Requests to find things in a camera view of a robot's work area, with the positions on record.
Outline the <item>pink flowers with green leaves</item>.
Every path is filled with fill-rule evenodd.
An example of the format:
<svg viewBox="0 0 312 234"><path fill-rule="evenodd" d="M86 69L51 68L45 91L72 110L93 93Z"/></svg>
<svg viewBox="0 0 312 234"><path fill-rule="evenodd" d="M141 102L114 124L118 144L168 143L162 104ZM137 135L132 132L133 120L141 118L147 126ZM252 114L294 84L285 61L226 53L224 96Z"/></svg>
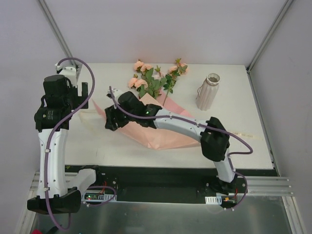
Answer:
<svg viewBox="0 0 312 234"><path fill-rule="evenodd" d="M178 78L186 75L188 71L189 66L181 62L180 58L175 60L174 65L169 68L167 73L164 73L158 65L153 67L138 59L134 63L135 73L128 82L128 88L136 90L140 98L145 94L149 94L154 99L161 97L165 104L168 95L174 92L173 88Z"/></svg>

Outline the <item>cream ribbon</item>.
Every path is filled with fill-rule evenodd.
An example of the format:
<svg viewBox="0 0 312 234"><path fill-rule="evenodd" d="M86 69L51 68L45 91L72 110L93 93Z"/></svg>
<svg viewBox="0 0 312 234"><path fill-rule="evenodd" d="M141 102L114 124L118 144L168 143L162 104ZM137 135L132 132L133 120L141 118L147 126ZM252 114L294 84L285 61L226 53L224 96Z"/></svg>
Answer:
<svg viewBox="0 0 312 234"><path fill-rule="evenodd" d="M105 130L104 118L96 110L80 110L78 117L83 126L94 135L100 135Z"/></svg>

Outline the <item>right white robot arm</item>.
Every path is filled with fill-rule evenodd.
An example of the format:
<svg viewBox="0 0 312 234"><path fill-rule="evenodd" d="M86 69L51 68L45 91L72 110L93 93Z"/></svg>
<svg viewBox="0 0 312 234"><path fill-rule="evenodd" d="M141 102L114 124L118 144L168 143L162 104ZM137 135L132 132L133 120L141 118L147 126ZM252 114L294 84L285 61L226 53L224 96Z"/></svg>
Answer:
<svg viewBox="0 0 312 234"><path fill-rule="evenodd" d="M232 163L226 156L230 146L229 136L219 119L208 121L176 115L155 104L144 104L132 92L113 89L106 95L113 105L105 108L105 128L112 131L135 122L144 128L164 129L194 139L200 143L202 154L212 161L217 170L215 186L224 192L231 192L237 186Z"/></svg>

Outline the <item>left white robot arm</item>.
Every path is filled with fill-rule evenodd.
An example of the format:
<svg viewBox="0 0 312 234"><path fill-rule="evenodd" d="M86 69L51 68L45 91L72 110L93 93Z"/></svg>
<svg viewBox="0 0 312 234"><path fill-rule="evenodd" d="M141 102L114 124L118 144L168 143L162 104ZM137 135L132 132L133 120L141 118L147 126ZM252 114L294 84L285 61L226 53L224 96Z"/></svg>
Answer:
<svg viewBox="0 0 312 234"><path fill-rule="evenodd" d="M71 113L79 106L88 106L88 84L82 95L64 75L48 76L43 81L45 94L34 115L40 142L40 170L37 194L27 201L27 209L39 214L71 214L80 209L81 195L90 187L99 189L102 176L84 168L70 182L65 179L65 145Z"/></svg>

